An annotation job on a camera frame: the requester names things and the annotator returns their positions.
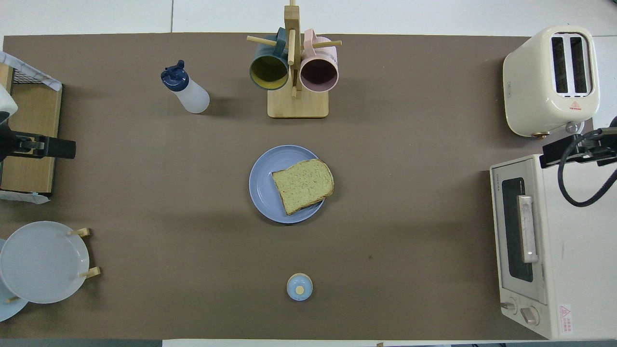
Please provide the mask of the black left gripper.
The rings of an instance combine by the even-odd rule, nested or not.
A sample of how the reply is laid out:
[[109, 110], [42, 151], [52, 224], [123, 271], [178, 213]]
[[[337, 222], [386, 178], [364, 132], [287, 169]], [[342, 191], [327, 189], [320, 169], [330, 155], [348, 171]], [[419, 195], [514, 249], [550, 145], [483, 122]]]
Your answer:
[[48, 136], [26, 136], [18, 137], [10, 129], [7, 119], [8, 112], [0, 113], [0, 161], [2, 162], [13, 152], [20, 152], [27, 156], [46, 156], [51, 158], [61, 158], [73, 160], [76, 156], [77, 146], [75, 141], [49, 139]]

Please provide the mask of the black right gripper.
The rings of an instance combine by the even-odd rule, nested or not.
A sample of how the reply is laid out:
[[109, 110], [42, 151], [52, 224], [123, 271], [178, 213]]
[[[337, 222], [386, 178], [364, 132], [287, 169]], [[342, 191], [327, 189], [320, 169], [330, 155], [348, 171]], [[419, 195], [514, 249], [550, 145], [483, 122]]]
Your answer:
[[[542, 147], [542, 155], [540, 156], [540, 166], [543, 169], [559, 164], [562, 155], [568, 149], [569, 145], [576, 141], [580, 136], [567, 136], [561, 140], [557, 140], [546, 144]], [[581, 145], [584, 149], [584, 156], [581, 159], [581, 152], [578, 146], [568, 154], [567, 162], [596, 162], [597, 166], [605, 166], [615, 164], [617, 162], [617, 135], [616, 131], [609, 133], [604, 130], [603, 134], [593, 136], [587, 140], [583, 140]]]

